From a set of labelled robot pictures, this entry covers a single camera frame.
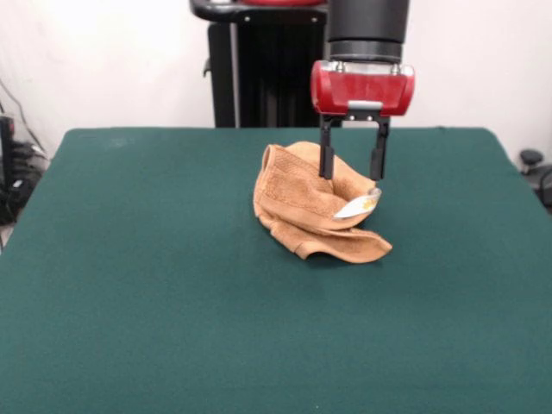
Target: table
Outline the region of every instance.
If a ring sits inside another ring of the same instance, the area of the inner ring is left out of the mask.
[[[549,413],[552,223],[495,137],[394,129],[360,266],[254,218],[266,144],[316,139],[68,133],[0,258],[0,412]]]

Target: cable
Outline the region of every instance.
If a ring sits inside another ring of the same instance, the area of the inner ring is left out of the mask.
[[[41,142],[39,141],[39,139],[36,137],[35,133],[33,132],[33,130],[29,127],[28,123],[27,123],[27,118],[25,117],[25,112],[23,112],[23,107],[21,105],[21,102],[19,102],[17,100],[16,97],[14,97],[14,95],[9,91],[8,87],[6,86],[6,84],[3,82],[2,78],[0,78],[0,86],[2,86],[2,89],[4,90],[4,92],[6,92],[6,95],[8,95],[8,97],[14,101],[14,104],[17,105],[17,108],[19,108],[19,117],[21,118],[21,121],[23,123],[23,126],[25,127],[25,129],[27,130],[28,134],[31,135],[31,138],[33,138],[34,142],[36,143],[36,145],[38,145],[38,147],[42,150],[42,152],[45,154],[46,153],[46,150],[44,149],[44,147],[42,146]]]

